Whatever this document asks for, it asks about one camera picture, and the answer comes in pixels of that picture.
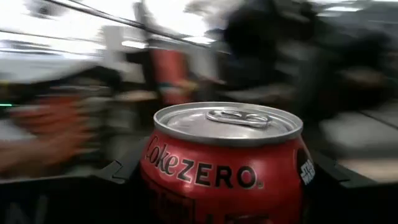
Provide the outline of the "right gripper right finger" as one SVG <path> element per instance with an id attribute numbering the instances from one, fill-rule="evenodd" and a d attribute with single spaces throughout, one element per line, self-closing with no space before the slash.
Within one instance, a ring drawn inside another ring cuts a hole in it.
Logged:
<path id="1" fill-rule="evenodd" d="M 304 224 L 398 224 L 398 182 L 382 184 L 311 154 L 316 175 Z"/>

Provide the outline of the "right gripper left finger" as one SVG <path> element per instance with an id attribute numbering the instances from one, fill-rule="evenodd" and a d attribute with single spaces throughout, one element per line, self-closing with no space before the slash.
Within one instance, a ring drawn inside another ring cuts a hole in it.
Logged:
<path id="1" fill-rule="evenodd" d="M 89 175 L 0 181 L 0 224 L 143 224 L 139 158 L 146 140 Z"/>

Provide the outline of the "red Coca-Cola Zero can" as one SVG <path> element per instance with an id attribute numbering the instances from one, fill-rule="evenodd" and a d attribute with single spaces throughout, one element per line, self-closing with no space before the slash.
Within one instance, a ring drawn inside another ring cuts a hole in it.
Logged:
<path id="1" fill-rule="evenodd" d="M 212 101 L 163 108 L 154 125 L 140 168 L 161 224 L 304 224 L 315 168 L 298 116 Z"/>

